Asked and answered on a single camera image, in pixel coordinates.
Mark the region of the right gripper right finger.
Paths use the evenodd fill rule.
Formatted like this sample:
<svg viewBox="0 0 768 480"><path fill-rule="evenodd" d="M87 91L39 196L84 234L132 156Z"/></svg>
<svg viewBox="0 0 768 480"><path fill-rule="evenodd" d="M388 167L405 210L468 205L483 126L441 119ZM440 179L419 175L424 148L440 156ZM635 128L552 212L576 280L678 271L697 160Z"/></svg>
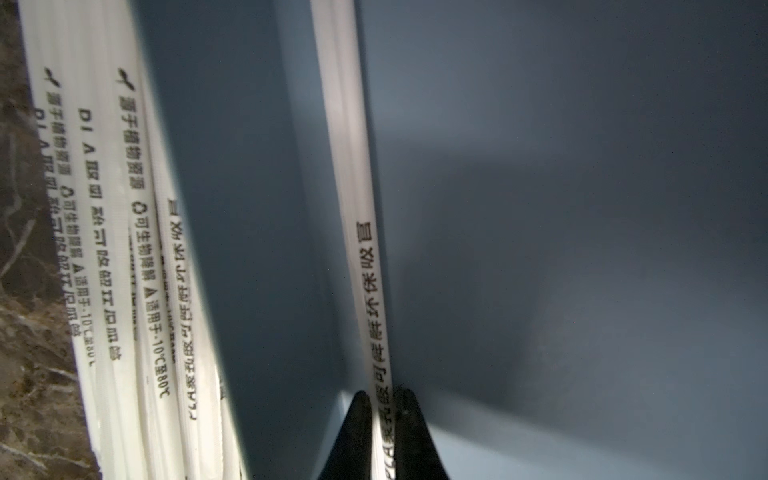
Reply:
<svg viewBox="0 0 768 480"><path fill-rule="evenodd" d="M448 480L415 393L396 390L394 460L400 480Z"/></svg>

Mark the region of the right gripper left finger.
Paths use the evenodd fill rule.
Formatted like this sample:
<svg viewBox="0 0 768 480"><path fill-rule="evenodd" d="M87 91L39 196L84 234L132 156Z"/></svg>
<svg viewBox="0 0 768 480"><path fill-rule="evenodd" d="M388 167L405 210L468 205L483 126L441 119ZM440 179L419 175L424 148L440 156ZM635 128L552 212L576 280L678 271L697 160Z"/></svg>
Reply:
<svg viewBox="0 0 768 480"><path fill-rule="evenodd" d="M372 463L373 419L369 395L352 398L319 480L369 480Z"/></svg>

